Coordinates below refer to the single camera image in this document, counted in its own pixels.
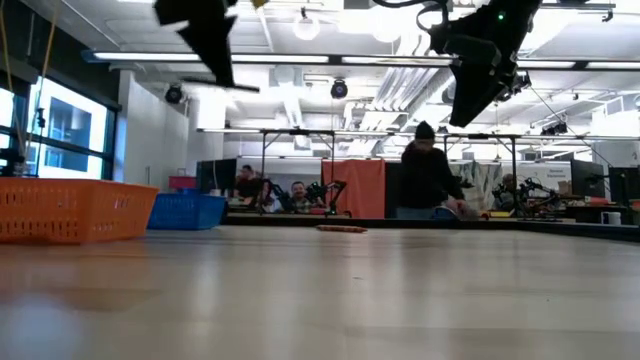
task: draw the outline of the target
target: black beanie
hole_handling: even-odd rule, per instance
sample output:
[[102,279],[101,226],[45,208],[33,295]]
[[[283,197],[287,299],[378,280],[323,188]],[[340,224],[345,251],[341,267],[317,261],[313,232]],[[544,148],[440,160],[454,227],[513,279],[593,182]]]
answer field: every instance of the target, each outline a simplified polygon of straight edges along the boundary
[[433,131],[431,125],[427,124],[426,121],[418,124],[416,128],[416,139],[418,140],[433,140],[436,138],[436,133]]

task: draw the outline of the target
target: ceiling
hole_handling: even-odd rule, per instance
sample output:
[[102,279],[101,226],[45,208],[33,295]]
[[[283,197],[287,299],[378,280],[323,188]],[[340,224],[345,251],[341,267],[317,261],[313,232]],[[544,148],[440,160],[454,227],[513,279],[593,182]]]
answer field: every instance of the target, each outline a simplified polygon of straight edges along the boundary
[[[58,0],[23,1],[38,13],[51,18],[54,4]],[[363,18],[364,10],[344,10],[345,3],[342,0],[320,0],[310,3],[300,0],[272,0],[265,7],[264,19],[261,19],[247,6],[248,3],[243,1],[241,0],[243,5],[240,8],[239,21],[230,37],[232,52],[398,54],[403,51],[402,46],[406,39],[414,41],[415,37],[419,36],[414,28],[415,8],[404,12],[388,9],[367,10],[378,11],[378,13],[368,17],[367,21],[371,23],[360,26],[365,28],[362,30],[355,28],[358,27],[356,25],[362,25],[364,20],[358,19]],[[637,0],[618,0],[617,2],[625,1]],[[117,0],[61,0],[61,2],[59,26],[90,48],[120,51],[190,51],[182,39],[175,34],[174,29],[161,28],[157,24],[149,3]],[[319,33],[309,41],[301,40],[292,30],[295,19],[299,17],[299,7],[305,4],[310,9],[310,16],[320,19]],[[637,41],[640,38],[640,7],[635,13],[634,9],[629,10],[627,4],[629,3],[625,3],[625,7],[617,11],[613,20],[607,23],[601,21],[602,13],[571,12],[570,16],[551,13],[545,13],[543,16],[539,13],[536,17],[534,32],[540,36],[536,39],[533,39],[533,35],[527,38],[531,41],[527,43],[527,53],[522,55],[548,58],[637,59],[640,57],[640,42]],[[311,25],[302,24],[301,26],[303,30],[308,30]],[[376,39],[380,34],[394,31],[410,34],[401,37],[402,40],[393,42],[382,42]],[[256,82],[259,82],[257,85],[265,90],[268,87],[268,74],[271,68],[265,65],[237,65],[234,66],[234,73],[238,83],[256,85]],[[180,76],[208,73],[204,66],[193,64],[147,64],[137,65],[132,69],[137,71],[137,79],[140,82],[159,94]],[[431,87],[441,85],[437,81],[439,78],[447,79],[448,75],[442,73],[442,70],[438,72],[433,70],[430,73],[425,70],[418,74],[406,69],[394,72],[389,69],[366,67],[300,66],[299,69],[305,75],[326,75],[328,79],[345,78],[350,94],[346,99],[336,101],[329,95],[330,82],[305,82],[296,93],[300,99],[299,110],[302,114],[332,113],[342,116],[348,103],[376,101],[377,96],[382,94],[386,80],[402,79],[398,81],[398,89],[394,94],[407,96],[407,99],[411,100],[411,106],[407,105],[400,110],[410,112],[415,120],[427,119],[438,123],[446,119],[447,105],[442,105],[440,94],[430,97],[424,95],[425,91]],[[474,125],[484,125],[484,127],[478,127],[478,130],[487,129],[496,124],[529,125],[552,115],[549,108],[556,112],[566,110],[570,115],[568,120],[571,123],[584,124],[588,123],[591,117],[590,112],[602,106],[602,102],[597,101],[615,97],[612,97],[612,94],[640,92],[640,72],[534,71],[530,75],[533,88],[545,101],[541,101],[532,91],[526,91],[497,108],[490,107],[483,112],[473,122]],[[420,91],[412,93],[411,80],[416,76],[424,76],[422,79],[424,81],[416,81],[413,86],[419,85],[423,89],[417,89]],[[233,94],[230,95],[230,100],[227,115],[231,120],[246,122],[247,119],[253,118],[273,118],[274,114],[287,111],[280,95],[270,94],[268,90],[260,96]],[[403,125],[405,130],[411,130],[409,125]]]

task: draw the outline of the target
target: security camera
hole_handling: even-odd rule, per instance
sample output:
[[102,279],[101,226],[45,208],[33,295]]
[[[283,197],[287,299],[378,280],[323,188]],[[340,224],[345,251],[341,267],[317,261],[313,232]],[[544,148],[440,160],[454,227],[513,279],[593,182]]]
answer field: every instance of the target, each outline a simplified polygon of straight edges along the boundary
[[331,97],[334,99],[344,99],[349,93],[347,84],[342,79],[336,79],[331,87]]
[[182,86],[180,84],[172,84],[169,86],[169,90],[164,95],[164,99],[169,104],[178,105],[184,99],[184,93],[182,92]]

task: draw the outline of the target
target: small orange object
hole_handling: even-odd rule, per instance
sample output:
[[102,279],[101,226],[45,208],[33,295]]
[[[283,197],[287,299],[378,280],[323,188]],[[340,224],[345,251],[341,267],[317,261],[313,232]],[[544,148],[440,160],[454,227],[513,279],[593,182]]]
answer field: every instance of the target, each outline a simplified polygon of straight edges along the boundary
[[367,229],[361,228],[359,226],[318,225],[316,228],[320,231],[337,231],[337,232],[353,232],[353,233],[363,233],[367,231]]
[[0,178],[0,243],[82,244],[145,234],[158,189],[111,181]]

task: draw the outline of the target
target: black jacket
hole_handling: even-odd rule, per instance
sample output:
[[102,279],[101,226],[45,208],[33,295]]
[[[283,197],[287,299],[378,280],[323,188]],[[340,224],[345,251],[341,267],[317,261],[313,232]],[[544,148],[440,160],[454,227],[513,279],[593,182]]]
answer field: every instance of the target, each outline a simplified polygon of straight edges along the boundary
[[449,195],[464,199],[458,180],[451,174],[447,156],[440,149],[418,151],[411,142],[402,154],[400,206],[426,209],[440,205]]

